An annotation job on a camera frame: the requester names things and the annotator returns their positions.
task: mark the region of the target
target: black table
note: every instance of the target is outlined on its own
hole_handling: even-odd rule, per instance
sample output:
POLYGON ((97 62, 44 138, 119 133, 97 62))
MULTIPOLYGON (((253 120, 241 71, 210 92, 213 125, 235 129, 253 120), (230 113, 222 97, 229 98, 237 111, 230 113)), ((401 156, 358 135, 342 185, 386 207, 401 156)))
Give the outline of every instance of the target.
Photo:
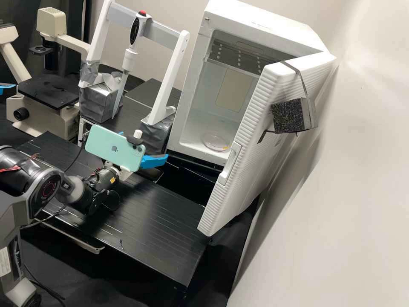
MULTIPOLYGON (((60 169, 80 150, 48 132, 18 149, 30 155, 39 153, 60 169)), ((101 159, 82 151, 67 174, 85 177, 101 166, 101 159)), ((121 195, 117 211, 101 208, 86 217, 67 207, 57 219, 188 287, 209 241, 196 229, 204 207, 137 174, 118 183, 115 190, 121 195)), ((61 206, 53 199, 44 211, 52 214, 61 206)))

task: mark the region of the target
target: black cable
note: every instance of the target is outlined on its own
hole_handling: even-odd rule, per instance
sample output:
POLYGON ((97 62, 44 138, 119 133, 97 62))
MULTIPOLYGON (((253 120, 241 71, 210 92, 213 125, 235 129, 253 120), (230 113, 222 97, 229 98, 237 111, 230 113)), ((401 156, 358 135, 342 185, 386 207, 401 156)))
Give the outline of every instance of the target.
POLYGON ((43 286, 42 284, 40 284, 40 283, 38 283, 38 282, 36 282, 36 281, 34 281, 34 280, 31 280, 31 279, 29 279, 33 284, 35 284, 36 286, 38 286, 38 287, 40 287, 41 289, 44 289, 49 295, 51 295, 53 298, 55 298, 60 304, 61 304, 61 306, 63 306, 63 307, 67 307, 65 304, 64 304, 64 302, 58 297, 58 296, 55 296, 55 295, 53 295, 51 292, 49 292, 47 289, 47 287, 46 286, 43 286))
POLYGON ((49 217, 45 218, 44 220, 40 220, 40 221, 37 221, 37 222, 35 222, 35 223, 31 223, 31 224, 29 224, 29 225, 21 226, 21 227, 20 227, 20 230, 21 230, 21 229, 31 228, 31 227, 34 227, 34 226, 36 226, 36 225, 38 225, 38 224, 41 224, 41 223, 43 223, 43 222, 45 222, 45 221, 48 221, 48 220, 52 219, 53 217, 56 217, 57 215, 59 215, 59 214, 61 213, 61 211, 63 211, 66 207, 67 207, 67 205, 62 206, 57 212, 53 213, 52 215, 50 215, 49 217))
POLYGON ((82 146, 81 146, 80 150, 78 151, 77 156, 74 158, 74 160, 71 162, 71 164, 64 170, 64 173, 67 172, 67 170, 69 170, 71 168, 71 166, 73 166, 75 161, 77 161, 78 157, 80 156, 81 152, 82 152, 82 146))
POLYGON ((66 307, 63 301, 65 301, 65 297, 62 295, 58 294, 57 292, 53 291, 52 289, 48 288, 47 286, 43 285, 35 276, 34 274, 30 271, 30 269, 27 267, 26 264, 24 264, 24 267, 26 268, 27 272, 33 277, 34 280, 29 279, 33 284, 36 286, 44 289, 46 292, 48 292, 49 295, 51 295, 53 298, 58 300, 63 307, 66 307))
POLYGON ((83 134, 82 140, 81 140, 81 148, 80 148, 80 151, 78 152, 78 154, 77 154, 77 156, 74 158, 74 160, 71 162, 71 164, 64 170, 64 173, 67 172, 67 170, 69 170, 69 169, 71 168, 71 166, 74 165, 75 161, 77 161, 78 157, 80 156, 80 154, 81 154, 81 152, 82 152, 82 149, 83 149, 84 146, 85 146, 85 142, 86 142, 86 140, 88 139, 88 134, 89 134, 89 131, 87 131, 86 133, 83 134))
POLYGON ((26 264, 24 264, 24 267, 26 268, 27 272, 31 275, 31 277, 33 277, 33 279, 40 284, 44 290, 46 290, 47 292, 49 292, 51 295, 55 295, 57 296, 59 299, 65 301, 65 297, 63 297, 62 295, 59 295, 57 292, 55 292, 54 290, 48 288, 47 286, 43 285, 35 276, 34 274, 30 271, 30 269, 27 267, 26 264))

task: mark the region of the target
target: robotic arm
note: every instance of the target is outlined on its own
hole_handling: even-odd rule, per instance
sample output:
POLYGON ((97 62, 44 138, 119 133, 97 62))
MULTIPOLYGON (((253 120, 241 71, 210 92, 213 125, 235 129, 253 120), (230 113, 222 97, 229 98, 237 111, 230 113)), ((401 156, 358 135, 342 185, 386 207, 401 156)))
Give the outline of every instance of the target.
POLYGON ((1 146, 0 295, 18 307, 40 306, 40 295, 24 275, 20 227, 30 224, 53 197, 92 214, 118 179, 114 167, 98 169, 85 180, 67 176, 33 156, 1 146))
POLYGON ((0 288, 16 306, 36 307, 41 297, 24 275, 20 227, 30 224, 54 196, 79 195, 81 187, 62 171, 1 146, 0 189, 0 288))

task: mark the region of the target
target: grooved plastic panel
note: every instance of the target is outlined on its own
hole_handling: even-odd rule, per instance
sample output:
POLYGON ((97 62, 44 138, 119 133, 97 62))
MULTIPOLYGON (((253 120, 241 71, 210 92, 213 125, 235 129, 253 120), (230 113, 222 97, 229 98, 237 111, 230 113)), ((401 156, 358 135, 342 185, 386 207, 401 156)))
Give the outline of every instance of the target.
MULTIPOLYGON (((310 98, 315 99, 330 73, 335 57, 321 52, 288 60, 303 76, 310 98)), ((272 124, 271 104, 304 96, 301 80, 281 63, 264 67, 234 141, 242 146, 225 185, 216 182, 198 229, 212 236, 243 212, 269 184, 275 157, 288 134, 267 133, 272 124)))

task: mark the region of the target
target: black platform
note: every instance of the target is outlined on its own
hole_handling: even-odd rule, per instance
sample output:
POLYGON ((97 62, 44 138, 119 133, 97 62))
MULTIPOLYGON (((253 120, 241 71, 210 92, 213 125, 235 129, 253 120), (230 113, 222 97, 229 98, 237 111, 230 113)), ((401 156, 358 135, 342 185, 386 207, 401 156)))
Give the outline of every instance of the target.
MULTIPOLYGON (((80 148, 47 132, 19 150, 65 169, 80 148)), ((85 177, 100 166, 101 159, 83 150, 67 174, 85 177)), ((115 190, 121 207, 114 213, 101 208, 85 217, 67 207, 58 219, 187 287, 209 241, 196 229, 204 207, 136 174, 115 190)), ((60 206, 53 200, 44 211, 60 206)))
POLYGON ((79 94, 76 80, 51 74, 19 83, 18 91, 55 110, 75 104, 79 94))

